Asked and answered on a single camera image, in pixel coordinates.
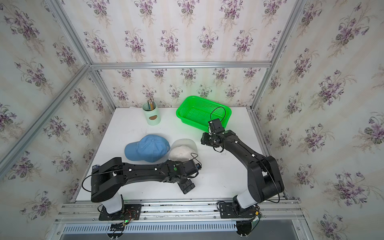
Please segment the beige baseball cap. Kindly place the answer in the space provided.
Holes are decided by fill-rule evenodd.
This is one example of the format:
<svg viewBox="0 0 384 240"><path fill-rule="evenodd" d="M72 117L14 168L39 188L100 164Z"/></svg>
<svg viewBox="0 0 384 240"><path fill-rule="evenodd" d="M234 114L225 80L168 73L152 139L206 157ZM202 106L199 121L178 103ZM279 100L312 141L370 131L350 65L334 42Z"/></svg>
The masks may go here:
<svg viewBox="0 0 384 240"><path fill-rule="evenodd" d="M176 140L168 155L168 160L186 162L198 156L196 143L191 139Z"/></svg>

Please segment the light blue baseball cap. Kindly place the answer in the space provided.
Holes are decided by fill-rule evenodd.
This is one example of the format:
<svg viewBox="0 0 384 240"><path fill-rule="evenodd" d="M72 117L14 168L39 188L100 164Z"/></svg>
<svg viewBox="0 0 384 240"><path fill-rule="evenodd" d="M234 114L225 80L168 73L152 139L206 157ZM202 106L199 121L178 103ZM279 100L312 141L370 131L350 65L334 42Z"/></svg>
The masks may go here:
<svg viewBox="0 0 384 240"><path fill-rule="evenodd" d="M130 161L154 163L171 149L169 142L158 135L146 135L140 141L126 145L125 157Z"/></svg>

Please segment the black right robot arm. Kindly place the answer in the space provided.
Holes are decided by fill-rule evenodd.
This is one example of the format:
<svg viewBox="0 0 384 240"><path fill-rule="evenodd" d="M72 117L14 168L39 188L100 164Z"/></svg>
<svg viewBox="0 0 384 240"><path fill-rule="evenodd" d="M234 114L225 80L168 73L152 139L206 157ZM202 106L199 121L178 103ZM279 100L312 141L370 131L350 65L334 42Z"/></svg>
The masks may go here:
<svg viewBox="0 0 384 240"><path fill-rule="evenodd" d="M285 186L277 160L261 155L239 139L235 132L225 130L219 119L209 121L209 130L203 133L201 144L215 151L228 151L247 169L247 189L233 198L233 208L240 212L268 201L283 193Z"/></svg>

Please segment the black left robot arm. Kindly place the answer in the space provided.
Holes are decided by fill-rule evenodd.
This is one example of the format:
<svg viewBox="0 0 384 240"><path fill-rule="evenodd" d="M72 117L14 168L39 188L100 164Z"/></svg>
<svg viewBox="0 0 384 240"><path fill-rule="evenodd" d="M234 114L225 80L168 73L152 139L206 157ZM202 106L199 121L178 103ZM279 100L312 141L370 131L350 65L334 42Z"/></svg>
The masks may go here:
<svg viewBox="0 0 384 240"><path fill-rule="evenodd" d="M121 187L141 182L177 183L184 194L195 185L191 179L198 176L201 163L167 160L160 164L136 165L124 163L115 157L101 166L94 165L91 173L91 202L106 203L115 196L120 198Z"/></svg>

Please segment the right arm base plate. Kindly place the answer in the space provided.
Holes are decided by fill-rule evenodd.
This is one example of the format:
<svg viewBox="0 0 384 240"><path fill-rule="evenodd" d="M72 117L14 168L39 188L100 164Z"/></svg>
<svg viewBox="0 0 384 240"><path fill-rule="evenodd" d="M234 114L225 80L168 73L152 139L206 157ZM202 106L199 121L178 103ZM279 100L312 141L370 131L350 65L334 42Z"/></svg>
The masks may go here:
<svg viewBox="0 0 384 240"><path fill-rule="evenodd" d="M258 205L242 209L237 203L227 203L225 201L218 201L216 206L221 219L250 219L256 216L256 213L260 210Z"/></svg>

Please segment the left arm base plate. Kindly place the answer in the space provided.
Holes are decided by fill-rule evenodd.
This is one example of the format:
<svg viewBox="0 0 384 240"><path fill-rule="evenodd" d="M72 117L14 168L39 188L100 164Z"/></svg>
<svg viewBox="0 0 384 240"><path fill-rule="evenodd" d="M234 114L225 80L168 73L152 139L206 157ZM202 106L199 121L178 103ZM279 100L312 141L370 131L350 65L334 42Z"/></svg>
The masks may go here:
<svg viewBox="0 0 384 240"><path fill-rule="evenodd" d="M121 211L108 214L103 206L100 211L99 221L128 221L139 220L142 205L140 204L124 204Z"/></svg>

